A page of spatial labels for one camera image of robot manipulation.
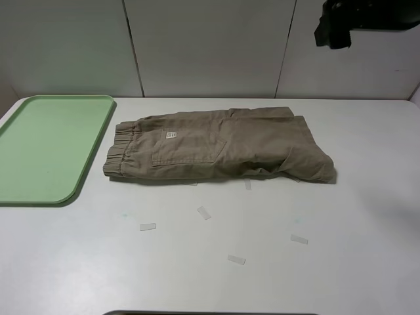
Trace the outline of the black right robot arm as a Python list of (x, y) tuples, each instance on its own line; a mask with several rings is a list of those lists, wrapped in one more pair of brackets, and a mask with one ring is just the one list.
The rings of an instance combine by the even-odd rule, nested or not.
[(418, 1), (325, 1), (314, 38), (318, 47), (338, 50), (351, 46), (353, 30), (404, 32), (418, 25)]

